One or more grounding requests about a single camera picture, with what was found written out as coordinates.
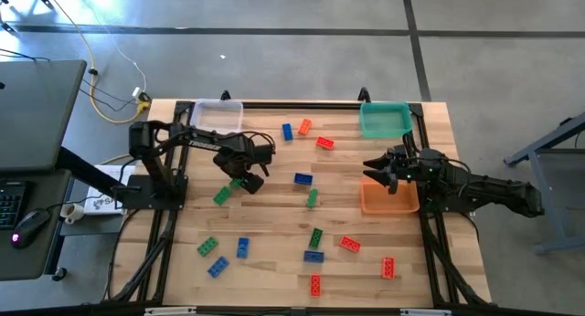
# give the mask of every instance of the computer mouse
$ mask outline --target computer mouse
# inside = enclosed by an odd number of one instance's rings
[[[10,235],[13,248],[26,248],[35,241],[38,232],[47,224],[51,214],[45,209],[34,209],[27,213]]]

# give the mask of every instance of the orange plastic bin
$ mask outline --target orange plastic bin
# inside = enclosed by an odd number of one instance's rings
[[[369,215],[403,215],[419,210],[419,197],[415,183],[399,180],[399,189],[393,195],[388,188],[369,177],[362,177],[362,212]]]

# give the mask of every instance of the red lego brick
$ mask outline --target red lego brick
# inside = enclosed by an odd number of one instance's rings
[[[394,258],[382,259],[382,278],[394,279]]]
[[[301,123],[301,127],[299,128],[300,134],[307,134],[309,129],[311,129],[311,120],[304,119],[303,123]]]
[[[361,244],[359,244],[357,241],[349,237],[341,238],[341,242],[339,242],[339,245],[355,253],[359,252],[359,248],[362,247]]]
[[[321,275],[311,275],[311,297],[321,297]]]
[[[329,140],[329,139],[324,138],[324,137],[317,138],[317,146],[323,147],[323,148],[328,149],[328,150],[333,149],[334,143],[335,143],[334,141]]]

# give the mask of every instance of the green lego brick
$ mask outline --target green lego brick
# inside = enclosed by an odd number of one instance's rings
[[[319,191],[316,189],[311,189],[311,193],[309,193],[309,200],[307,200],[307,206],[309,208],[314,207],[314,203],[317,201],[317,195],[319,195]]]
[[[214,247],[218,245],[218,241],[214,237],[208,238],[203,244],[197,248],[197,252],[201,257],[204,257],[209,253]]]
[[[229,188],[233,190],[238,190],[241,187],[242,179],[231,179],[229,182]]]
[[[219,193],[213,197],[213,202],[217,203],[218,205],[222,205],[231,195],[231,191],[226,186],[223,186]]]
[[[311,235],[311,241],[309,241],[309,248],[317,249],[319,248],[319,242],[321,242],[321,236],[323,235],[323,230],[319,228],[313,229],[313,234]]]

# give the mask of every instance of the wooden tabletop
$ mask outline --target wooden tabletop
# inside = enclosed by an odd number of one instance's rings
[[[149,120],[171,121],[176,102],[154,100]],[[431,147],[457,159],[447,105],[428,102],[423,103],[423,109]],[[418,217],[366,216],[359,206],[362,162],[379,157],[401,140],[362,139],[359,111],[246,109],[244,113],[244,130],[266,132],[276,141],[271,175],[257,194],[240,190],[218,206],[212,198],[228,185],[229,178],[212,163],[214,153],[191,149],[186,168],[189,188],[177,222],[164,303],[430,307]],[[303,119],[313,121],[307,136],[296,133]],[[282,138],[283,123],[292,125],[291,142]],[[334,140],[335,148],[316,148],[317,136]],[[419,145],[418,134],[415,136]],[[257,166],[252,171],[261,173]],[[144,169],[138,166],[136,172],[144,173]],[[320,194],[313,210],[305,206],[308,188],[293,183],[297,172],[314,176],[313,188]],[[125,228],[115,259],[113,292],[122,288],[144,259],[152,215],[143,210]],[[454,264],[479,296],[490,300],[472,225],[458,214],[445,214],[445,225]],[[324,231],[320,246],[325,255],[323,264],[303,262],[315,227]],[[218,246],[202,258],[197,247],[210,236],[218,240]],[[359,241],[360,252],[339,247],[342,236]],[[236,258],[239,237],[250,238],[246,259]],[[229,265],[212,279],[207,269],[220,256],[226,257]],[[381,278],[383,257],[395,259],[394,279]],[[442,267],[438,271],[441,289],[446,292]],[[322,275],[321,298],[310,297],[311,274]]]

